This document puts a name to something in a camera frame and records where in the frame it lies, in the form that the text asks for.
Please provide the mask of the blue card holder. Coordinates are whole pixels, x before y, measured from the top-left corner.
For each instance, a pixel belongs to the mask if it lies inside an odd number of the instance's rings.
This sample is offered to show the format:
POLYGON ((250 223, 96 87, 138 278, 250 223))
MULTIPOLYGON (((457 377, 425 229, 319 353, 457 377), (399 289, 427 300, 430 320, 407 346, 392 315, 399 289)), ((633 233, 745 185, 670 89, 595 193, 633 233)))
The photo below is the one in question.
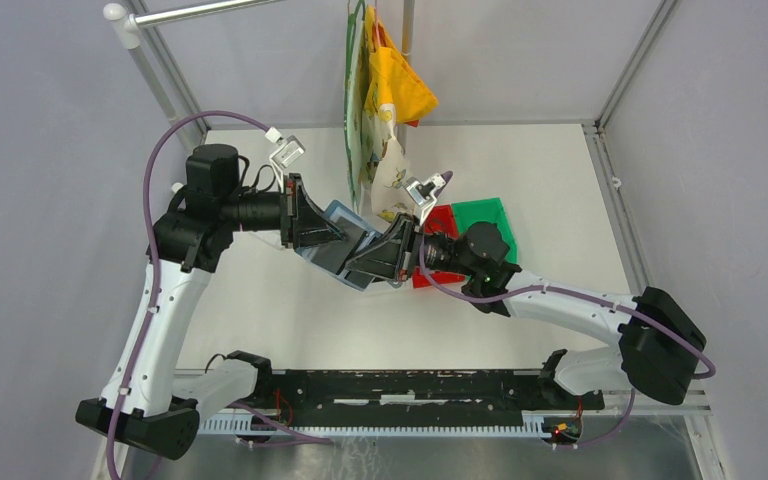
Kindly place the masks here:
POLYGON ((349 258, 381 237, 382 232, 339 200, 333 200, 324 210, 324 214, 327 220, 343 231, 346 239, 314 247, 297 248, 295 253, 334 279, 358 291, 365 291, 371 284, 383 282, 383 279, 347 268, 349 258))

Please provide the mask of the red bin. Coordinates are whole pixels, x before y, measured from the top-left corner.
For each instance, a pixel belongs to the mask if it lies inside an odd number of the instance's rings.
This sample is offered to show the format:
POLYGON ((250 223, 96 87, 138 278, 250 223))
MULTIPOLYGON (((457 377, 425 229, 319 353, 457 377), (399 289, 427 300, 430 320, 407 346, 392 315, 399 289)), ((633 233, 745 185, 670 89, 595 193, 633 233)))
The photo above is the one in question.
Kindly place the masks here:
POLYGON ((466 279, 464 275, 439 268, 443 262, 441 256, 448 246, 443 237, 456 239, 459 235, 452 207, 450 205, 436 206, 426 220, 424 228, 426 233, 425 246, 431 249, 431 256, 425 260, 430 278, 441 285, 464 282, 466 279))

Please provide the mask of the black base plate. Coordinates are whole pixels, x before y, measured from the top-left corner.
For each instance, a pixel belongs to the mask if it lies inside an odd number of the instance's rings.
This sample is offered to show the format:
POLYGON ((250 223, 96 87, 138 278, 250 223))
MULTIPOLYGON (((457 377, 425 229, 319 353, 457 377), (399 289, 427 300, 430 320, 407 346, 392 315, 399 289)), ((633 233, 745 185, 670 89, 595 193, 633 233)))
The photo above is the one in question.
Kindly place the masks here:
POLYGON ((604 408, 533 370, 284 370, 257 382, 243 403, 283 407, 293 427, 513 427, 522 416, 604 408))

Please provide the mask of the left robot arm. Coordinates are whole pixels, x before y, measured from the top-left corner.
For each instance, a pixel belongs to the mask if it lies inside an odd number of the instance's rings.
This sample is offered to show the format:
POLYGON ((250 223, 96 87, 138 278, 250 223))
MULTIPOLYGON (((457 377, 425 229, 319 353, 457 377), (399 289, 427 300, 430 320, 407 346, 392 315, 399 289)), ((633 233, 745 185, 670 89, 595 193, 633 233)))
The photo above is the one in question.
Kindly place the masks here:
POLYGON ((79 424, 177 460, 202 421, 238 400, 257 408, 272 399, 270 360, 242 351, 198 377, 176 378, 196 306, 236 232, 275 231, 289 249, 348 236, 309 199, 296 173, 284 175, 279 191, 243 186, 244 160, 225 144, 198 146, 187 158, 186 184, 167 211, 148 223, 146 291, 121 358, 102 393, 79 403, 79 424))

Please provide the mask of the yellow cloth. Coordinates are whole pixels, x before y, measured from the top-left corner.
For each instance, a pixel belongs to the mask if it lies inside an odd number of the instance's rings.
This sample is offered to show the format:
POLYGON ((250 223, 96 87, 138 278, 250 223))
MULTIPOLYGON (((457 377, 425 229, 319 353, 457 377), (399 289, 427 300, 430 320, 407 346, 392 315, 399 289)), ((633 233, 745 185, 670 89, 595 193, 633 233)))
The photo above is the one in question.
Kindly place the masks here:
POLYGON ((438 99, 394 46, 373 6, 365 11, 364 40, 364 112, 385 122, 417 127, 438 106, 438 99))

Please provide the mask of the green bin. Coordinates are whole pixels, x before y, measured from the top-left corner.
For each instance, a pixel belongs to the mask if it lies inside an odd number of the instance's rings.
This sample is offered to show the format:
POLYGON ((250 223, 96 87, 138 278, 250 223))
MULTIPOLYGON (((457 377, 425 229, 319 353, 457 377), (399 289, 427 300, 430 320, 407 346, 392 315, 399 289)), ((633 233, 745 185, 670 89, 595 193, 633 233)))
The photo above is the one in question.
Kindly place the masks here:
POLYGON ((502 239, 510 247, 506 261, 518 262, 518 245, 500 198, 456 202, 451 204, 451 209, 459 233, 465 233, 469 227, 477 222, 484 221, 495 224, 502 239))

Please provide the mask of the black card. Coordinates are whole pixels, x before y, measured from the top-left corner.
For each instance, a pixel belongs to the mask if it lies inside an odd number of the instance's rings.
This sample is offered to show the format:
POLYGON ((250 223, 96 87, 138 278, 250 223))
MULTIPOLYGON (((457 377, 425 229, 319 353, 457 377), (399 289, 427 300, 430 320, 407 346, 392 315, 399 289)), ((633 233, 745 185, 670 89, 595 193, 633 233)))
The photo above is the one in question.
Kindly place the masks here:
POLYGON ((369 239, 370 232, 347 218, 339 218, 337 226, 343 231, 345 238, 319 247, 313 254, 311 262, 327 272, 340 275, 347 259, 364 241, 369 239))

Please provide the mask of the white clothes rack pole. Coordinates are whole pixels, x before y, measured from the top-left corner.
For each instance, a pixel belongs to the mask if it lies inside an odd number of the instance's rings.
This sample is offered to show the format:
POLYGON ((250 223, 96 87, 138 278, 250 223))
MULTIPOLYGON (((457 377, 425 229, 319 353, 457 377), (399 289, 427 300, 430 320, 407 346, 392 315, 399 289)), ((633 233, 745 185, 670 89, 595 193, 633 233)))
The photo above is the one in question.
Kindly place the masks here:
POLYGON ((262 6, 262 1, 212 1, 150 12, 143 1, 110 1, 103 16, 112 27, 148 85, 170 126, 189 121, 175 131, 187 152, 201 144, 209 123, 195 118, 201 108, 181 69, 159 32, 164 24, 262 6))

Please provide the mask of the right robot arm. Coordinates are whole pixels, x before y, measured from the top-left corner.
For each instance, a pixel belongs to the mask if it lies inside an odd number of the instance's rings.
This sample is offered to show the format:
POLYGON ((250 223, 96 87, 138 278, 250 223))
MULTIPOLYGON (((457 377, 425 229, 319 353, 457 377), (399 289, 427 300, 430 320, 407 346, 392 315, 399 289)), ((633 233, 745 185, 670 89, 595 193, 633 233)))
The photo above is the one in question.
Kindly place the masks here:
POLYGON ((477 222, 453 238, 429 235, 415 217, 400 214, 346 266, 391 282, 415 272, 463 275, 461 289, 439 291, 485 314, 542 321, 599 341, 600 347, 587 351, 557 350, 544 363, 537 392, 551 408, 591 392, 625 389, 680 405, 692 381, 715 375, 704 353, 705 335, 666 291, 589 291, 526 271, 508 261, 509 251, 494 223, 477 222))

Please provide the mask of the hanging patterned cloth bag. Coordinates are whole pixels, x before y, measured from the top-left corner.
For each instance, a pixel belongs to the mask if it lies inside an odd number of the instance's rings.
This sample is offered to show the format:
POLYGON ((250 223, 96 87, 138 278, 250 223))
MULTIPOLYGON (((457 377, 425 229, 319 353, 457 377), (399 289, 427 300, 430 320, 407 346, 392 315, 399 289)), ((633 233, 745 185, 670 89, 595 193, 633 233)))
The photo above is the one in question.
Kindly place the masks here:
POLYGON ((343 132, 350 206, 361 216, 391 223, 414 203, 404 187, 410 177, 404 144, 398 139, 402 124, 382 121, 364 112, 367 72, 364 66, 365 1, 349 3, 343 96, 343 132))

